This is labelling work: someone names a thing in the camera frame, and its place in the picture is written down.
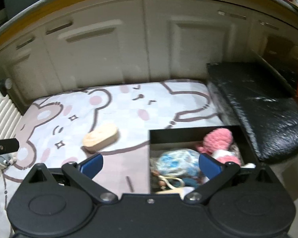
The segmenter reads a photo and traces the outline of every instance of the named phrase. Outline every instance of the cabinet handle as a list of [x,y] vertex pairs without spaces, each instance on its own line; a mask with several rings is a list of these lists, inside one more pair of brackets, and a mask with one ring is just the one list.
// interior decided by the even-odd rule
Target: cabinet handle
[[223,11],[217,11],[217,13],[219,15],[228,16],[228,17],[232,17],[232,18],[238,18],[238,19],[242,19],[242,20],[246,20],[247,19],[247,17],[244,16],[244,15],[233,14],[233,13],[223,12]]
[[24,43],[22,43],[22,44],[16,46],[16,49],[18,50],[18,49],[20,49],[20,48],[26,46],[27,44],[33,42],[34,40],[35,40],[35,37],[33,37],[33,38],[29,39],[28,41],[25,41]]
[[68,28],[68,27],[70,27],[70,26],[72,26],[72,25],[73,25],[73,22],[70,21],[69,23],[66,23],[66,24],[64,24],[64,25],[62,25],[62,26],[59,26],[59,27],[57,27],[57,28],[53,28],[53,29],[51,29],[51,30],[47,30],[45,34],[46,34],[46,35],[50,35],[50,34],[52,34],[52,33],[54,33],[54,32],[57,32],[57,31],[59,31],[59,30],[61,30],[61,29]]
[[279,30],[278,27],[276,27],[276,26],[274,26],[274,25],[272,25],[272,24],[269,24],[269,23],[267,23],[267,22],[263,22],[263,21],[261,21],[261,20],[259,20],[258,22],[259,22],[259,24],[261,24],[261,25],[263,25],[263,26],[267,26],[267,27],[269,27],[269,28],[272,28],[272,29],[275,29],[275,30]]

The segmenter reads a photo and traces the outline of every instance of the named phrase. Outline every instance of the open box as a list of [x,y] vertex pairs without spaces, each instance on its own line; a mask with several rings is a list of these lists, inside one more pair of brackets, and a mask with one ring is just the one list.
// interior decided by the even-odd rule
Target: open box
[[[259,163],[241,127],[238,125],[150,130],[149,157],[158,158],[163,152],[172,149],[196,150],[195,144],[201,142],[205,135],[218,128],[227,128],[232,132],[234,142],[239,148],[244,164],[253,163],[257,165]],[[157,191],[153,187],[150,188],[151,192]]]

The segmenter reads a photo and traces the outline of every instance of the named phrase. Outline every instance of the cabinet door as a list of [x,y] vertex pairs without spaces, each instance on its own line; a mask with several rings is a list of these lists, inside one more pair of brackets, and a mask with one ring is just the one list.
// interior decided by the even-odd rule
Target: cabinet door
[[298,46],[298,30],[265,14],[254,12],[249,35],[249,47],[262,55],[269,36],[279,36]]
[[211,0],[145,0],[152,80],[205,79],[207,63],[244,61],[251,15]]
[[148,81],[141,0],[87,8],[46,24],[45,30],[65,90]]
[[34,99],[62,92],[39,30],[0,51],[0,79],[11,78],[9,95],[20,108]]

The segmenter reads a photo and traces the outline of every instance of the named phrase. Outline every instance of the screw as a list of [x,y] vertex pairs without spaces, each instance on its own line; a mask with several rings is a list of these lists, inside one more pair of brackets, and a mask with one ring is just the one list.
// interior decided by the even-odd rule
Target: screw
[[147,199],[147,203],[153,204],[154,203],[154,199]]
[[191,201],[199,201],[202,198],[202,195],[198,192],[191,192],[187,195],[187,198]]
[[100,195],[100,199],[105,202],[113,201],[115,198],[115,194],[111,192],[105,192]]

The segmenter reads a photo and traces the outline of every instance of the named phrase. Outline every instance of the black leather cushion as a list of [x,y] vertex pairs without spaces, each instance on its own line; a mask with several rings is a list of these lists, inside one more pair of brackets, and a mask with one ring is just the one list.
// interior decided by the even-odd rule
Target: black leather cushion
[[260,161],[279,163],[298,153],[298,105],[270,72],[255,63],[220,63],[207,69]]

